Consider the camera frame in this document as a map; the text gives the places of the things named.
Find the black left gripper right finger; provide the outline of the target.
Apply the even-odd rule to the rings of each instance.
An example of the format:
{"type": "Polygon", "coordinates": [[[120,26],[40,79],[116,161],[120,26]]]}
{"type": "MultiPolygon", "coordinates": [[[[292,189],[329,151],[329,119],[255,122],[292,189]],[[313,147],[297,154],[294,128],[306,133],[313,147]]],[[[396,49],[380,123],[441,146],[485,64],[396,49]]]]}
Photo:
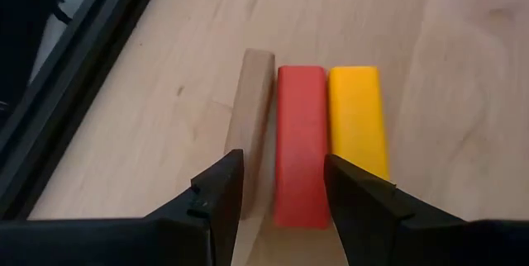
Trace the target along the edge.
{"type": "Polygon", "coordinates": [[[349,266],[529,266],[529,221],[464,221],[334,154],[324,179],[349,266]]]}

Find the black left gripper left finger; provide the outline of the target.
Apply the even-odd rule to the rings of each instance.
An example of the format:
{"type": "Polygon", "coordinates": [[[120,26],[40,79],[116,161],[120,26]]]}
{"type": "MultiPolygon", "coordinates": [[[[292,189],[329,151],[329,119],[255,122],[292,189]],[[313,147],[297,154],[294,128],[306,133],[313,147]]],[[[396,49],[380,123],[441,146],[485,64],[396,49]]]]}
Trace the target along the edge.
{"type": "Polygon", "coordinates": [[[0,266],[231,266],[244,172],[231,150],[140,218],[0,221],[0,266]]]}

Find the yellow wooden block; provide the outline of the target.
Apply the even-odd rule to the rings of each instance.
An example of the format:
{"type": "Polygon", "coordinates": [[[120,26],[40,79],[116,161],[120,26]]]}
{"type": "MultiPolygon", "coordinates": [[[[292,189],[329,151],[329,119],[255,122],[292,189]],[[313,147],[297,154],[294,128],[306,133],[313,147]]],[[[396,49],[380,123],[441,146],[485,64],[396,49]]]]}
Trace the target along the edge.
{"type": "Polygon", "coordinates": [[[328,74],[331,152],[389,179],[379,71],[338,66],[328,74]]]}

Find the red wooden block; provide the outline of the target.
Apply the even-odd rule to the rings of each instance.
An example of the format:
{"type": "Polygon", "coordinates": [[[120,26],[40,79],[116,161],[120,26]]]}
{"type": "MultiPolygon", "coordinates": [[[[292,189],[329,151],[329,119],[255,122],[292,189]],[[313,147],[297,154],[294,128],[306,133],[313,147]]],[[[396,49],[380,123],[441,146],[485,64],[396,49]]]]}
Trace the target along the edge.
{"type": "Polygon", "coordinates": [[[321,66],[278,69],[274,224],[325,229],[328,153],[326,72],[321,66]]]}

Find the brown wooden block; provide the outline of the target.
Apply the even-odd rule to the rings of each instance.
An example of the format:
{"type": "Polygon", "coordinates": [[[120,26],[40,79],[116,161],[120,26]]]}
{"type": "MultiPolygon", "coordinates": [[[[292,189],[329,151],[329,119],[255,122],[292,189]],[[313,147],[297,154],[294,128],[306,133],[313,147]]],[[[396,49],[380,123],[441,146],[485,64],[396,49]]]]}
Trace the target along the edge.
{"type": "Polygon", "coordinates": [[[225,151],[243,150],[244,180],[241,219],[250,217],[274,86],[275,56],[266,50],[245,50],[226,136],[225,151]]]}

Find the black metal table frame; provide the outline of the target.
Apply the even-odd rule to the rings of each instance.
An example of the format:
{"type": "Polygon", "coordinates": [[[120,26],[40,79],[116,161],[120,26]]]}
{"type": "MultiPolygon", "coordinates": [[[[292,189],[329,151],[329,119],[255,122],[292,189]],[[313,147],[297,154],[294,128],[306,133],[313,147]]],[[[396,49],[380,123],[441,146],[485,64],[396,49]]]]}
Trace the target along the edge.
{"type": "Polygon", "coordinates": [[[0,221],[27,218],[150,0],[0,0],[0,221]]]}

